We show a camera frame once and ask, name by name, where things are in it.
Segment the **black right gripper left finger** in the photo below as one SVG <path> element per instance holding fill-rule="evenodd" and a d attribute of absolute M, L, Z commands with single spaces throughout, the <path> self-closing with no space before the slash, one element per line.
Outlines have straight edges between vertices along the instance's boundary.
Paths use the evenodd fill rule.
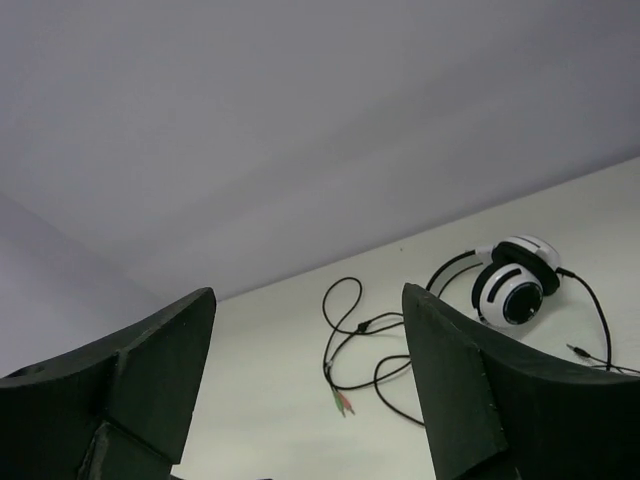
<path fill-rule="evenodd" d="M 1 380 L 4 479 L 167 479 L 209 352 L 210 287 Z"/>

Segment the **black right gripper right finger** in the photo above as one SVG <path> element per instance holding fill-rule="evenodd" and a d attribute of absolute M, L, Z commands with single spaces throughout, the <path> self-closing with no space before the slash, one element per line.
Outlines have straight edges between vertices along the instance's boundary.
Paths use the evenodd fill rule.
<path fill-rule="evenodd" d="M 424 288 L 406 340 L 440 479 L 635 479 L 639 381 L 540 352 Z"/>

